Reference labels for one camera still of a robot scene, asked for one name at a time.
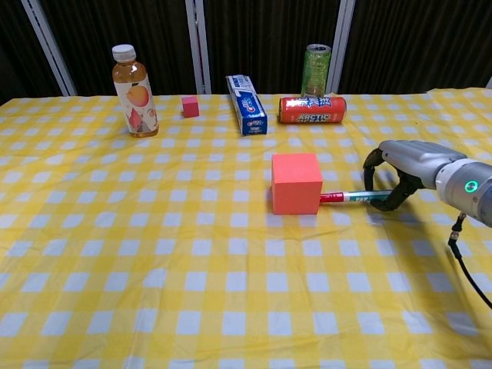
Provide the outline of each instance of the black cable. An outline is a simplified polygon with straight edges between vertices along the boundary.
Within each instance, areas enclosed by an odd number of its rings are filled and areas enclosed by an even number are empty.
[[[474,279],[471,277],[470,273],[468,273],[468,269],[463,262],[463,258],[461,257],[460,249],[458,248],[458,245],[457,245],[457,239],[460,237],[460,232],[463,229],[462,228],[463,220],[465,218],[466,218],[465,213],[461,213],[458,216],[456,223],[454,223],[454,225],[452,227],[453,231],[451,232],[451,235],[449,237],[449,240],[447,241],[447,244],[451,248],[451,251],[453,252],[454,257],[458,260],[458,263],[460,263],[461,270],[463,271],[467,280],[470,282],[470,284],[473,286],[473,288],[478,293],[478,295],[482,298],[482,300],[484,300],[485,304],[487,304],[487,306],[490,309],[492,309],[492,302],[490,302],[490,300],[487,298],[487,296],[485,296],[485,294],[482,292],[480,287],[478,287],[478,285],[475,283]]]

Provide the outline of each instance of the green can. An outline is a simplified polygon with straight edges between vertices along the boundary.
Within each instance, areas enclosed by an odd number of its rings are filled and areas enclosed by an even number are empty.
[[[311,44],[306,48],[302,73],[301,97],[321,97],[326,90],[331,47]]]

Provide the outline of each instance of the juice bottle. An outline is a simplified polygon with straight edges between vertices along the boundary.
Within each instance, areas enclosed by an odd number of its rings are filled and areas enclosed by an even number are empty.
[[[117,63],[113,68],[113,81],[130,135],[156,135],[159,124],[145,66],[135,60],[137,55],[131,45],[116,45],[112,51]]]

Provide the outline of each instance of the small pink cube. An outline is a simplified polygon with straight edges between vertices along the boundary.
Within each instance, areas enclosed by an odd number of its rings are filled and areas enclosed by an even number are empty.
[[[317,214],[323,177],[315,154],[271,157],[274,214]]]
[[[196,96],[181,98],[181,103],[183,104],[183,115],[185,118],[198,117],[200,115]]]

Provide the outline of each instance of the white pole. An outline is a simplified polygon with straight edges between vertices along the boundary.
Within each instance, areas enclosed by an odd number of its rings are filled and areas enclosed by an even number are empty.
[[[31,21],[36,36],[38,36],[39,43],[46,59],[48,59],[49,66],[52,68],[61,93],[64,96],[77,95],[77,90],[75,90],[67,66],[38,0],[22,0],[22,5],[24,5],[24,10],[29,17],[29,21]]]
[[[348,36],[351,30],[352,15],[354,14],[355,0],[341,0],[338,10],[337,27],[335,39],[331,49],[330,69],[326,93],[337,92],[340,84],[341,72],[344,67],[345,49],[347,48]]]
[[[193,59],[194,84],[197,94],[204,93],[203,78],[201,76],[200,48],[198,45],[197,20],[193,0],[185,0],[186,16],[188,19],[188,33],[190,35],[191,58]]]
[[[205,28],[203,0],[195,1],[197,6],[198,38],[200,40],[201,70],[203,71],[205,94],[211,94],[210,68],[208,67],[207,30]]]

